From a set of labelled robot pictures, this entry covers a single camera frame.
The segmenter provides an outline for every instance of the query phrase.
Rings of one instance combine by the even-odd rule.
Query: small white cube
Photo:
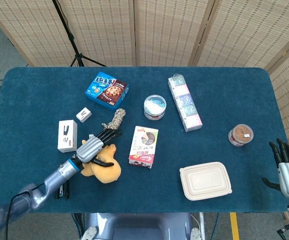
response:
[[[62,153],[77,150],[77,123],[74,120],[59,121],[58,150]]]
[[[79,121],[83,123],[90,116],[91,116],[91,111],[89,111],[89,109],[85,107],[76,115],[76,118],[79,119]]]

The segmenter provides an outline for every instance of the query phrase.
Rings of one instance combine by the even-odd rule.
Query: yellow floor line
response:
[[[231,222],[231,230],[232,230],[232,239],[239,240],[237,214],[235,212],[230,212],[230,222]]]

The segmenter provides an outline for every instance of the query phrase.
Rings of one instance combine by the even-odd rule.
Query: container lid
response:
[[[150,95],[144,100],[144,111],[150,115],[160,115],[166,110],[167,102],[160,95]]]
[[[195,201],[231,194],[226,167],[218,161],[180,168],[183,192]]]
[[[254,131],[245,124],[238,124],[232,130],[232,136],[241,144],[247,144],[254,138]]]

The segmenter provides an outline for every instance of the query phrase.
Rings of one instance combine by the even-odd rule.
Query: pink snack box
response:
[[[156,152],[158,129],[135,126],[129,154],[129,164],[152,167]]]

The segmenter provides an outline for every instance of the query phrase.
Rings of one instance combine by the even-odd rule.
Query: yellow plush toy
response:
[[[114,159],[116,150],[116,146],[111,144],[110,146],[105,146],[95,157],[96,159],[105,163],[114,163],[113,166],[104,167],[92,162],[83,163],[82,165],[84,169],[81,171],[81,174],[86,177],[95,175],[95,177],[103,184],[116,181],[121,174],[121,167]]]

